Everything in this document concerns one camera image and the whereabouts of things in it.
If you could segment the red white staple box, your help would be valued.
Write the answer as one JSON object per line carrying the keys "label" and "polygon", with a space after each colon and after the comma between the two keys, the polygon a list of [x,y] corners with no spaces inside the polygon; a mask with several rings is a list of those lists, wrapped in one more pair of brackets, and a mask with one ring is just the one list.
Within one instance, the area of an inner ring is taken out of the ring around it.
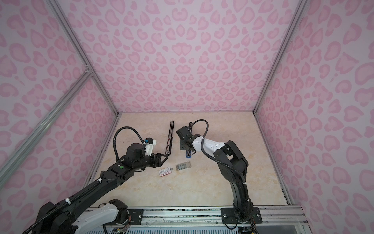
{"label": "red white staple box", "polygon": [[170,168],[170,167],[159,170],[159,176],[160,177],[167,176],[171,173],[172,173],[172,168]]}

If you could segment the silver staple strips tray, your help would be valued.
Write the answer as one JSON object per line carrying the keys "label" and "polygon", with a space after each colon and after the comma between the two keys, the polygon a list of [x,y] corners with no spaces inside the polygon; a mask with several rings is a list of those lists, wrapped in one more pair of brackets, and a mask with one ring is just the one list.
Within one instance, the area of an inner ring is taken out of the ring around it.
{"label": "silver staple strips tray", "polygon": [[189,161],[179,163],[179,164],[176,165],[176,170],[177,171],[185,170],[185,169],[188,169],[188,168],[191,168],[191,163]]}

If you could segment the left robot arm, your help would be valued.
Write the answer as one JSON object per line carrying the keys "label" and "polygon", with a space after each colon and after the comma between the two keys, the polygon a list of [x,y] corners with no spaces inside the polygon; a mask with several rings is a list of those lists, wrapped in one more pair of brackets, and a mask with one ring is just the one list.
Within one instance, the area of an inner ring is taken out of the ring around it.
{"label": "left robot arm", "polygon": [[25,234],[77,234],[79,226],[74,224],[91,205],[104,195],[130,179],[137,171],[147,167],[161,167],[169,155],[161,153],[146,154],[146,144],[131,144],[124,156],[97,180],[90,183],[70,197],[53,204],[48,202],[40,208],[37,220],[27,228]]}

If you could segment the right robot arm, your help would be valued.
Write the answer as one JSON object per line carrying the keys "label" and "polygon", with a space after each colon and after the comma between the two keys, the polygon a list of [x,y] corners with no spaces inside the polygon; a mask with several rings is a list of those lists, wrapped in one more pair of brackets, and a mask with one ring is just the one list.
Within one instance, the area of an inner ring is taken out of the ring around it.
{"label": "right robot arm", "polygon": [[201,152],[218,164],[223,177],[230,183],[233,193],[234,214],[240,223],[249,222],[253,211],[253,203],[249,197],[246,183],[248,161],[231,140],[217,142],[204,138],[200,134],[192,134],[184,126],[176,131],[180,138],[180,149],[194,153]]}

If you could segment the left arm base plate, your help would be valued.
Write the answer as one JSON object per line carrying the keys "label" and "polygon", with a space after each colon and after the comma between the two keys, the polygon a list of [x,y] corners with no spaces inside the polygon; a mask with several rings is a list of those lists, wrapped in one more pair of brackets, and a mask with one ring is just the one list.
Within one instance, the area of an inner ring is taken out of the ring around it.
{"label": "left arm base plate", "polygon": [[119,221],[117,225],[141,225],[143,219],[143,209],[127,209],[118,213]]}

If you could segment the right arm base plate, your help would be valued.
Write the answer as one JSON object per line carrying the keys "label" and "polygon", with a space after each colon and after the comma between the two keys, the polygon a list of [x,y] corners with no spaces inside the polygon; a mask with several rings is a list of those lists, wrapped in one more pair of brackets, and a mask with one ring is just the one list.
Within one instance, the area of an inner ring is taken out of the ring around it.
{"label": "right arm base plate", "polygon": [[235,208],[221,208],[221,218],[223,224],[262,224],[263,219],[260,209],[254,207],[250,213],[241,213]]}

